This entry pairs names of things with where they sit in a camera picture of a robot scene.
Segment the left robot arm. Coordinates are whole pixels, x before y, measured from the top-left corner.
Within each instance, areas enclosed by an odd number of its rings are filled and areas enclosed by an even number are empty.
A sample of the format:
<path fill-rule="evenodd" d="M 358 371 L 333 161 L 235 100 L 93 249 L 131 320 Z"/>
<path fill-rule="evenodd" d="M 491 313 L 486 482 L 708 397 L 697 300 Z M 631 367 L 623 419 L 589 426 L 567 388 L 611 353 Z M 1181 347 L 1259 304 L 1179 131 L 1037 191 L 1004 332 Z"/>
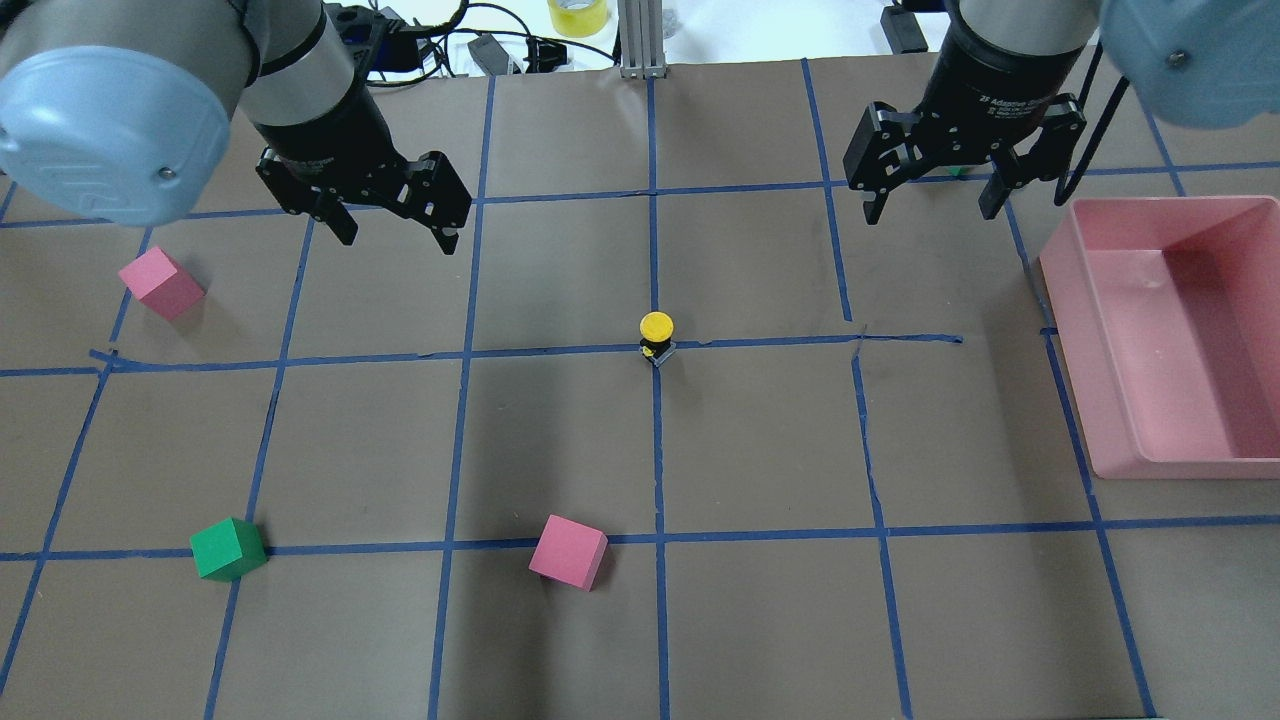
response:
<path fill-rule="evenodd" d="M 165 225 L 195 209 L 241 114 L 283 211 L 351 245 L 349 208 L 381 208 L 451 255 L 472 195 L 444 152 L 397 150 L 369 86 L 444 32 L 326 1 L 5 1 L 3 173 L 77 217 Z"/>

